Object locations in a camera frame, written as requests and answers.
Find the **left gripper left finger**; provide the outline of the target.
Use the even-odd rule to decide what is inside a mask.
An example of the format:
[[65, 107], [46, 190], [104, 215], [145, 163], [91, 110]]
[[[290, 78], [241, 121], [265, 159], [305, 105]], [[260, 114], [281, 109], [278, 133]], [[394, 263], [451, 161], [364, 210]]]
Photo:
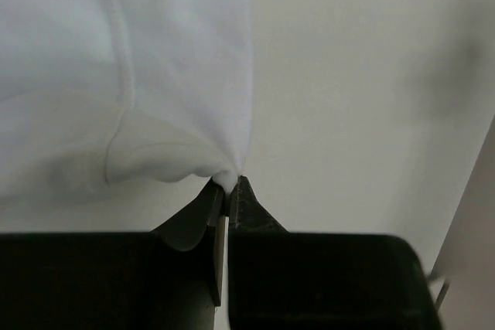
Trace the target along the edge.
[[211, 329], [224, 194], [208, 183], [149, 232], [4, 233], [3, 329]]

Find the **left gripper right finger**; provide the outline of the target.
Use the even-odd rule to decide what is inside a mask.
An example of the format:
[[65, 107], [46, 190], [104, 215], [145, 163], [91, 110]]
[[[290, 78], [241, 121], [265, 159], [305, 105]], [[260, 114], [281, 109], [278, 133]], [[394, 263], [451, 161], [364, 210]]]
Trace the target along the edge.
[[439, 329], [420, 260], [387, 234], [287, 231], [240, 177], [230, 201], [232, 329]]

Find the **white skirt cloth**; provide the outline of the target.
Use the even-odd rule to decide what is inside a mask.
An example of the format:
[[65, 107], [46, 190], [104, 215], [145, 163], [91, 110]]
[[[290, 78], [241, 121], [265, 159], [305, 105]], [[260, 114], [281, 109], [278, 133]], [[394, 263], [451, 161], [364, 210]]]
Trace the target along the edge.
[[233, 190], [251, 129], [250, 0], [1, 0], [1, 203], [135, 180]]

